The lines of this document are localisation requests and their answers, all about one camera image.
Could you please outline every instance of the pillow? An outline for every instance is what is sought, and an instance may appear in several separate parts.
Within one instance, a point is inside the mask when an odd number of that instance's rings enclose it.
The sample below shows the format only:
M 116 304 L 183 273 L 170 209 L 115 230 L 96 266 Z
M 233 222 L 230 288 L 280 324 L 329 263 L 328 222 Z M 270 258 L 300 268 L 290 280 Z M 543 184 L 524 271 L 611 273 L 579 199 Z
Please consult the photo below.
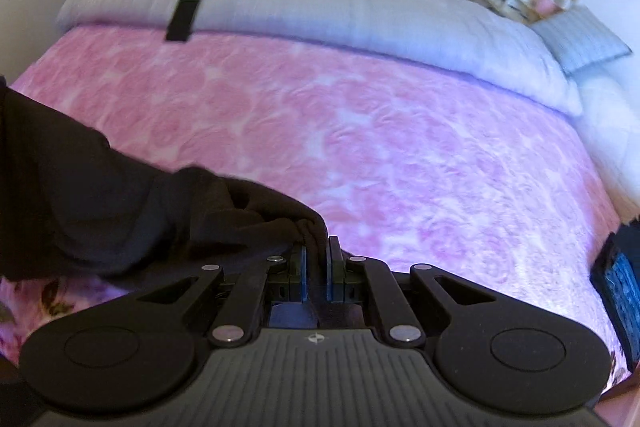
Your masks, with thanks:
M 585 6 L 576 6 L 530 28 L 542 38 L 566 76 L 633 54 L 629 46 Z

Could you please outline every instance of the blue fabric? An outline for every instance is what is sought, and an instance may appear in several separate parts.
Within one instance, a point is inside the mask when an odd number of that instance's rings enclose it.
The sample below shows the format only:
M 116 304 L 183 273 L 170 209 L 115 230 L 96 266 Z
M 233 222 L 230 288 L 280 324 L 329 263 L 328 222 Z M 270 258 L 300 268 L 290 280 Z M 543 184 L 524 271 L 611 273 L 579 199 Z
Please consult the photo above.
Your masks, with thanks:
M 627 57 L 633 52 L 585 6 L 532 24 L 564 74 Z
M 640 289 L 628 258 L 619 253 L 605 271 L 618 318 L 625 329 L 634 360 L 640 359 Z

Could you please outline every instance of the black strap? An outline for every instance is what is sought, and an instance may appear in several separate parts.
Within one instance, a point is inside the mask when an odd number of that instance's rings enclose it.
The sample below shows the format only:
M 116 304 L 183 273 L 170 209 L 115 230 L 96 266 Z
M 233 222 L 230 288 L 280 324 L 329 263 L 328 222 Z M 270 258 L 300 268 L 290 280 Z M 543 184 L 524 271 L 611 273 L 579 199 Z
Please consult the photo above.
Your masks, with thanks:
M 166 31 L 165 40 L 187 42 L 201 0 L 179 0 Z

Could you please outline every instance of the rose pattern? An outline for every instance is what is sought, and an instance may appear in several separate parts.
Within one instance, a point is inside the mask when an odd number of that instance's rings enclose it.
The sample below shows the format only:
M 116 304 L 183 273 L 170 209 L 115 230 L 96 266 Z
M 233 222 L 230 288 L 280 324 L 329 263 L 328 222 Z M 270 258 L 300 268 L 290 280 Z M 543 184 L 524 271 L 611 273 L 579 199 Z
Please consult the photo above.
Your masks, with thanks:
M 628 375 L 589 282 L 619 224 L 559 113 L 468 75 L 287 39 L 86 26 L 14 89 L 168 169 L 261 181 L 320 212 L 345 250 L 433 263 L 596 331 Z M 31 331 L 118 295 L 97 279 L 0 283 L 14 362 Z

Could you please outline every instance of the black garment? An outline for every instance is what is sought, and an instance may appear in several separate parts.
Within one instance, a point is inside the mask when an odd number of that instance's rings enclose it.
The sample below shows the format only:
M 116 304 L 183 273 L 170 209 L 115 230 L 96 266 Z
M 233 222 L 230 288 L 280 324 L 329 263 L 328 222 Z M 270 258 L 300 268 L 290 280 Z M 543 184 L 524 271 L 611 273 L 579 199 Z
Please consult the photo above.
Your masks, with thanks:
M 0 87 L 0 275 L 146 287 L 203 260 L 238 272 L 301 242 L 322 263 L 324 221 L 304 204 L 202 168 L 161 171 Z

